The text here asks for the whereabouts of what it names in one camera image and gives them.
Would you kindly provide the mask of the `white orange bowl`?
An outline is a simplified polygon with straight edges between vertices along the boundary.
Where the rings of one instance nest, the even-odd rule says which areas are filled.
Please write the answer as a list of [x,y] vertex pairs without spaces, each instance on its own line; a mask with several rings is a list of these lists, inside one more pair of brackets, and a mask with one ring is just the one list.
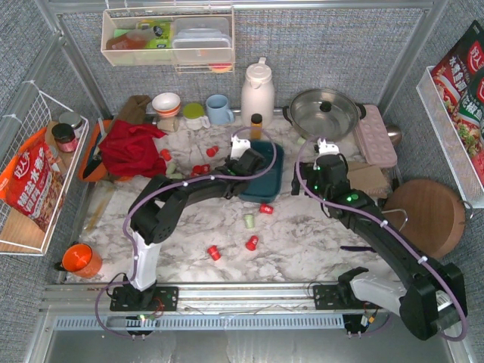
[[157,95],[151,102],[153,109],[161,117],[176,116],[181,109],[181,98],[173,92]]

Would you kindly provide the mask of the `clear plastic food box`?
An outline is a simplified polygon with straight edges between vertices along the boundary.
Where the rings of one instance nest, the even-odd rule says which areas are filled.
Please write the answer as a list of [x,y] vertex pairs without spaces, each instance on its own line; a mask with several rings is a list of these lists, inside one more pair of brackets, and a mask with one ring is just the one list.
[[180,64],[224,63],[232,59],[229,22],[224,17],[184,17],[173,23],[172,49]]

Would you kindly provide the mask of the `orange mug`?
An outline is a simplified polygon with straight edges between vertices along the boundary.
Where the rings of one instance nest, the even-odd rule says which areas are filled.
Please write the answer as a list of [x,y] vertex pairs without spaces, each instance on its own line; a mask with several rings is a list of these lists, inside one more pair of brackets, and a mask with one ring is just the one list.
[[58,271],[66,271],[81,278],[93,278],[102,266],[102,258],[87,244],[74,244],[64,253],[62,260],[54,265]]

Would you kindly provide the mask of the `orange juice bottle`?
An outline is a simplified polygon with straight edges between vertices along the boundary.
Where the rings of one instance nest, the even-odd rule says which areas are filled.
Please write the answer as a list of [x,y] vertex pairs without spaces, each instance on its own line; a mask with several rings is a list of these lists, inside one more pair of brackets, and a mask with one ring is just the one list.
[[259,140],[262,137],[262,115],[254,113],[250,118],[250,139]]

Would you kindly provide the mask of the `orange tray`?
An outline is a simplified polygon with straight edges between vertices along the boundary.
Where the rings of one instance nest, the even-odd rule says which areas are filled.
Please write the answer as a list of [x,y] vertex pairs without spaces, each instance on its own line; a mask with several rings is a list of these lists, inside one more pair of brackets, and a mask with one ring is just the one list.
[[[99,182],[100,180],[110,181],[110,182],[127,182],[131,179],[128,176],[117,176],[109,173],[102,162],[101,159],[101,151],[98,145],[104,140],[106,134],[112,129],[114,125],[114,120],[112,119],[104,119],[103,120],[103,129],[100,127],[100,123],[96,123],[95,127],[93,128],[93,132],[88,140],[87,148],[85,151],[85,155],[82,158],[82,162],[80,163],[79,171],[77,177],[79,180],[83,182]],[[100,159],[101,164],[99,167],[86,179],[82,178],[82,173],[89,161],[92,159]]]

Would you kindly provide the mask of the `black knife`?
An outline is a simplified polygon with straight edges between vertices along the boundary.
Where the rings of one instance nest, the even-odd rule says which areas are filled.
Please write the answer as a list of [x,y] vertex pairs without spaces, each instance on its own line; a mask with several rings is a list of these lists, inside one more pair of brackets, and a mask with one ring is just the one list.
[[82,173],[82,178],[86,180],[101,164],[100,159],[92,159],[89,161]]

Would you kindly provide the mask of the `green drink bottle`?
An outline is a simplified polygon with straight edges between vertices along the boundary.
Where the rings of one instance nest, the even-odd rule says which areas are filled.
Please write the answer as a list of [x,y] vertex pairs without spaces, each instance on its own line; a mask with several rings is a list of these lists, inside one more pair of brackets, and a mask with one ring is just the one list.
[[150,30],[154,37],[144,46],[146,49],[167,49],[172,44],[172,23],[161,20],[143,20],[136,23],[136,28]]

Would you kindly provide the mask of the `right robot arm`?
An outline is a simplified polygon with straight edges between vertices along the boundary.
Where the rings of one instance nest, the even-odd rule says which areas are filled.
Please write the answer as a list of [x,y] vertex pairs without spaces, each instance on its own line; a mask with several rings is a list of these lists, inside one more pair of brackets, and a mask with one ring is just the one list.
[[462,271],[441,264],[413,245],[393,227],[366,193],[351,187],[348,165],[339,148],[313,137],[318,155],[314,162],[297,160],[292,193],[305,191],[321,204],[323,213],[365,240],[396,273],[388,281],[357,268],[343,279],[343,294],[369,302],[398,315],[419,340],[440,334],[460,342],[467,337],[467,300]]

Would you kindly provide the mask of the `blue mug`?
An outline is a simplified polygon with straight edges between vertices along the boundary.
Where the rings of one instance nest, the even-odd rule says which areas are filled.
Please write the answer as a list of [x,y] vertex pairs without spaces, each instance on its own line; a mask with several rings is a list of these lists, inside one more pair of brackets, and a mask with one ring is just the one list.
[[234,122],[234,114],[224,95],[211,95],[206,100],[206,115],[212,125],[220,126]]

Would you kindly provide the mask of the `steel pot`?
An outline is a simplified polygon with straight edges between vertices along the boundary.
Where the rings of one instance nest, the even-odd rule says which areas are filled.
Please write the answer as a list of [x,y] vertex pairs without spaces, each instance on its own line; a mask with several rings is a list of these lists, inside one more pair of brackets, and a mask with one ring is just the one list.
[[298,94],[284,106],[283,116],[305,140],[343,140],[367,115],[363,104],[329,88],[310,89]]

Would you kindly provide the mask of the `brown cardboard sheet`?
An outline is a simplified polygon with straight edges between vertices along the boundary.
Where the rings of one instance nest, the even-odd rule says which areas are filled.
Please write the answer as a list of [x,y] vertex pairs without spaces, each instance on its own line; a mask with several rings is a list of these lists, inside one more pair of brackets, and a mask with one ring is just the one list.
[[389,182],[377,166],[354,161],[349,161],[348,166],[347,177],[352,189],[363,191],[370,197],[387,197]]

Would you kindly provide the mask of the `white thermos jug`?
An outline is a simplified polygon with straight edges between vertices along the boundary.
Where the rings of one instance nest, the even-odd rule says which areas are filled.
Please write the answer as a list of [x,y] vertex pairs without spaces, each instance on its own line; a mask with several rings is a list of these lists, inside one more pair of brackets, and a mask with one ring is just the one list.
[[241,90],[240,116],[245,126],[251,124],[254,113],[262,116],[262,126],[267,127],[273,120],[275,107],[275,87],[272,71],[261,57],[255,64],[248,66]]

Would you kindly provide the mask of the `pink egg tray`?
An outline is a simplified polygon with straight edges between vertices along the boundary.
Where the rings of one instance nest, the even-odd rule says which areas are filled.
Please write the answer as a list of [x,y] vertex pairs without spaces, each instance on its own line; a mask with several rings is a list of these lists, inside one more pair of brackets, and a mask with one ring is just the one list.
[[378,107],[373,104],[356,104],[356,106],[361,118],[353,134],[366,162],[380,168],[396,166],[397,155]]

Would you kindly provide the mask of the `round wooden board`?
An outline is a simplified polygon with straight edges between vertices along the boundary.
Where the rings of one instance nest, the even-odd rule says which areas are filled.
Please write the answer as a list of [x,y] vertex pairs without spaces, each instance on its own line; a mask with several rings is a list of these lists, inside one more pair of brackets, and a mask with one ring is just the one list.
[[451,188],[430,179],[414,179],[399,186],[383,211],[413,245],[434,259],[458,245],[466,224],[461,198]]

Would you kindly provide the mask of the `teal storage basket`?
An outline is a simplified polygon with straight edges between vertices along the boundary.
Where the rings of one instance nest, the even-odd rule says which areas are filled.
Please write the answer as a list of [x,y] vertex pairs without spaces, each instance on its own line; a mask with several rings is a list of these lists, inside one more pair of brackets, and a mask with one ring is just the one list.
[[[238,197],[251,203],[271,203],[279,195],[282,183],[284,150],[276,144],[276,160],[272,168],[259,178],[251,179],[248,188]],[[265,158],[262,169],[266,169],[273,159],[273,148],[269,141],[252,141],[251,147]]]

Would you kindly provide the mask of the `clear wall shelf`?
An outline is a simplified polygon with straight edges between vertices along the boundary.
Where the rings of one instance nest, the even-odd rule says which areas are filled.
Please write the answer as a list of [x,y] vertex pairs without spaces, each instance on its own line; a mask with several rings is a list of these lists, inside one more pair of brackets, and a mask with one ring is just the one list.
[[101,53],[113,66],[173,65],[219,72],[235,62],[234,9],[230,5],[107,9]]

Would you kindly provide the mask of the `green lidded cup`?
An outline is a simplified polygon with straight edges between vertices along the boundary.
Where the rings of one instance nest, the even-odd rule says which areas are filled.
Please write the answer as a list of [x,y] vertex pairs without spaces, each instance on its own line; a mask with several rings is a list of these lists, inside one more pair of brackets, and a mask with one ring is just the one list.
[[182,114],[185,119],[185,125],[193,131],[210,127],[209,118],[205,114],[203,106],[199,103],[186,104]]

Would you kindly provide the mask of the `white mesh rack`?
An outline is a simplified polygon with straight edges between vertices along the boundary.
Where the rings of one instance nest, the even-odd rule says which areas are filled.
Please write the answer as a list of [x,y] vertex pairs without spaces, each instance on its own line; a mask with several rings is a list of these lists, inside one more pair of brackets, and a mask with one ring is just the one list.
[[482,209],[483,186],[438,94],[430,74],[432,69],[433,66],[426,67],[416,85],[417,93],[462,198],[474,209]]

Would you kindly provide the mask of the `olive brown cloth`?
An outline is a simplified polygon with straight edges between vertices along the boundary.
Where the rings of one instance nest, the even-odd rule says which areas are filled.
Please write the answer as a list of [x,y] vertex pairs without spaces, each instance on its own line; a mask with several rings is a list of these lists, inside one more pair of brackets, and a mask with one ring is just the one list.
[[130,96],[116,118],[132,125],[142,124],[146,116],[147,105],[150,102],[151,98],[148,95]]

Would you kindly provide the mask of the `red snack bag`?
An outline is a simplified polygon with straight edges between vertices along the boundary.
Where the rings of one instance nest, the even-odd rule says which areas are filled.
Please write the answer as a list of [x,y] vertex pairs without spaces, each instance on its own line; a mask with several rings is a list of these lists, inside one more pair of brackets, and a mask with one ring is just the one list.
[[47,231],[64,178],[52,168],[47,129],[30,136],[1,173],[1,200]]

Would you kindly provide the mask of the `metal lid jar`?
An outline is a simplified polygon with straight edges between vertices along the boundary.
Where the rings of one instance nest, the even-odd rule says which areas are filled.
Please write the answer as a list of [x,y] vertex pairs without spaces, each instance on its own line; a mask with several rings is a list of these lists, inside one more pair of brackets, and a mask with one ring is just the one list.
[[59,116],[59,123],[64,123],[70,125],[73,128],[75,136],[77,138],[81,137],[82,129],[83,129],[83,120],[81,116],[73,111],[63,112]]

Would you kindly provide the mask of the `dark lid jar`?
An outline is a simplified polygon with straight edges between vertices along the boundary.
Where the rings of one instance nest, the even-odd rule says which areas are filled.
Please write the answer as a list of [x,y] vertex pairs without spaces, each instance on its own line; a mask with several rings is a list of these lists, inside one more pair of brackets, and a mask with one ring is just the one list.
[[78,139],[72,126],[66,123],[56,123],[51,129],[58,149],[64,153],[73,153],[78,146]]

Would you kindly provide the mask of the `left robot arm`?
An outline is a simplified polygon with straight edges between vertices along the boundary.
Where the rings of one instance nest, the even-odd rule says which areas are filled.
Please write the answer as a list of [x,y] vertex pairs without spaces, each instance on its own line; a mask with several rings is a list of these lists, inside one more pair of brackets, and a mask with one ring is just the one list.
[[157,259],[161,243],[178,224],[185,208],[214,198],[230,200],[244,193],[250,182],[263,177],[276,163],[278,149],[272,139],[271,159],[255,150],[251,141],[238,137],[250,130],[243,127],[231,136],[231,153],[223,166],[202,176],[174,181],[165,175],[154,176],[130,206],[123,233],[132,243],[130,272],[120,282],[110,282],[110,311],[147,311],[156,300]]

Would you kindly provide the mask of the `red seasoning packet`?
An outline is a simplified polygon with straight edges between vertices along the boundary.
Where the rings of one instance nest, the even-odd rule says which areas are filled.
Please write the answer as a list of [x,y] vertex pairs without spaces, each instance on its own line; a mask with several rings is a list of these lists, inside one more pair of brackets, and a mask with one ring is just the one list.
[[477,20],[430,74],[479,181],[483,182],[483,28]]

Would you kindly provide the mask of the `red cloth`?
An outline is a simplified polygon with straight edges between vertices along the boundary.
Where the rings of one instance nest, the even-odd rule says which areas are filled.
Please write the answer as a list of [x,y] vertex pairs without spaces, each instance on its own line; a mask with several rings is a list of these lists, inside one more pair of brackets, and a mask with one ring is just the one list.
[[106,138],[99,144],[106,170],[119,177],[142,175],[152,178],[166,174],[166,161],[160,156],[155,139],[166,136],[155,125],[133,125],[116,119]]

